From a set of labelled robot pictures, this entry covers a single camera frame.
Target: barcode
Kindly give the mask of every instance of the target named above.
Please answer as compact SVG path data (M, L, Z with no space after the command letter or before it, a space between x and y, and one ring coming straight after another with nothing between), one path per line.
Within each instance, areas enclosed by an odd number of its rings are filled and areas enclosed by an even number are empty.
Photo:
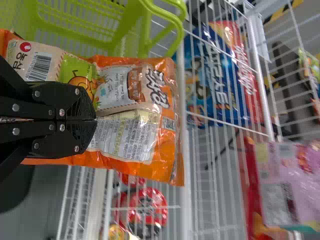
M296 203L290 183L262 184L262 205L268 226L298 223Z
M163 129L172 130L172 131L176 131L175 120L172 120L172 119L167 118L167 117L164 116L162 118L162 128Z
M32 63L28 68L25 78L29 81L47 80L50 70L52 55L46 52L35 52Z

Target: green plastic handle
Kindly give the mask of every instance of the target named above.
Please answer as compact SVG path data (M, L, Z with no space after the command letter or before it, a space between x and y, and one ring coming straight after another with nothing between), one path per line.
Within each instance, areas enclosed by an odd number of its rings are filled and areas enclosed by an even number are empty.
M171 32L174 27L176 29L176 38L170 48L167 50L165 56L171 57L178 45L184 38L183 33L183 21L185 20L187 14L187 7L182 0L163 0L164 2L171 4L180 10L179 17L173 15L171 12L164 10L156 5L154 5L150 0L140 0L141 4L148 9L152 14L157 15L158 17L164 18L169 21L171 24L159 32L152 41L146 46L146 49L149 51L159 40L164 38L169 32Z

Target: nutrition label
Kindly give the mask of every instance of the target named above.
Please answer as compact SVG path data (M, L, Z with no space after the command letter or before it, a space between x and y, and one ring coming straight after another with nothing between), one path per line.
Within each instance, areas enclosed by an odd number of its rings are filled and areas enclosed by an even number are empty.
M160 121L158 113L137 109L97 121L88 151L99 150L127 162L151 163Z

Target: yellow black hazard stripe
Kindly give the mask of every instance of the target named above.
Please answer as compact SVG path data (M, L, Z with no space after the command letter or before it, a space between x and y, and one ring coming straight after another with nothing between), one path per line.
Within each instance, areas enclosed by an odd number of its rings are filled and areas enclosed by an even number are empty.
M304 2L304 0L292 0L290 3L291 3L292 8L295 8L295 7L299 6L300 4L302 4L303 2ZM279 8L278 11L276 11L274 14L267 17L264 20L263 24L266 25L266 24L273 23L275 20L277 20L278 18L280 18L281 16L286 14L288 12L288 10L289 10L289 5L286 4L282 8Z

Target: white label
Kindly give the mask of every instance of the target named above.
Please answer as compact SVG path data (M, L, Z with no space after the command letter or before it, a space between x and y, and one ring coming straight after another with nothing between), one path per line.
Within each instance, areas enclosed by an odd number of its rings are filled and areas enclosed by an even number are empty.
M25 81L57 81L63 55L55 46L12 39L5 60Z
M110 66L98 68L100 76L104 76L106 83L101 84L94 97L99 97L100 105L97 109L119 107L121 105L133 104L134 100L129 99L127 76L135 66Z
M99 150L125 162L150 164L159 117L155 112L132 110L98 118L87 150Z
M290 183L262 184L262 205L267 226L298 224Z

